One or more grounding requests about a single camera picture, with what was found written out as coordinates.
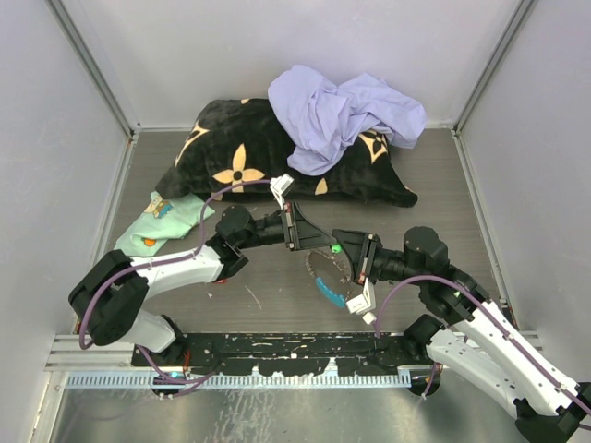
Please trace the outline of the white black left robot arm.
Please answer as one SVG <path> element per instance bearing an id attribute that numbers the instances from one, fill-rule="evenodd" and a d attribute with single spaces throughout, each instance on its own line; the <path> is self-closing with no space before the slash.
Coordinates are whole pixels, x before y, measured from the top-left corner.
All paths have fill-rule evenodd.
<path id="1" fill-rule="evenodd" d="M 134 343 L 151 351 L 163 365 L 176 365 L 185 354 L 182 334 L 165 316 L 143 310 L 161 293 L 197 283 L 227 280 L 248 263 L 243 252 L 284 244 L 291 251 L 331 245 L 333 238 L 312 223 L 297 203 L 287 202 L 262 219 L 242 206 L 227 208 L 215 234 L 203 246 L 160 257 L 128 257 L 112 250 L 89 271 L 68 297 L 80 334 L 92 344 Z"/>

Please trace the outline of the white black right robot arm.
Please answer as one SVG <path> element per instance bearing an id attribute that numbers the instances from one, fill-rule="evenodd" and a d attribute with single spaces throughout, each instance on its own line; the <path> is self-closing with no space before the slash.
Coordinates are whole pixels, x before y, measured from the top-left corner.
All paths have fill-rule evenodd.
<path id="1" fill-rule="evenodd" d="M 547 360 L 469 274 L 449 260 L 431 228 L 404 234 L 390 250 L 373 233 L 333 230 L 356 281 L 368 292 L 378 281 L 419 289 L 428 310 L 404 333 L 410 360 L 449 367 L 485 392 L 529 442 L 566 442 L 590 415 L 590 385 Z"/>

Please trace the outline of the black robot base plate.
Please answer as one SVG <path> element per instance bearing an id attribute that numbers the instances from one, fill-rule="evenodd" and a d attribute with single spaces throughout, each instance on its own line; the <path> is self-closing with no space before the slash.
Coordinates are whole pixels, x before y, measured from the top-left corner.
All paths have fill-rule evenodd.
<path id="1" fill-rule="evenodd" d="M 151 355 L 161 367 L 184 366 L 194 373 L 270 377 L 319 376 L 336 365 L 341 377 L 395 375 L 403 366 L 431 368 L 427 344 L 401 333 L 190 333 L 175 354 Z"/>

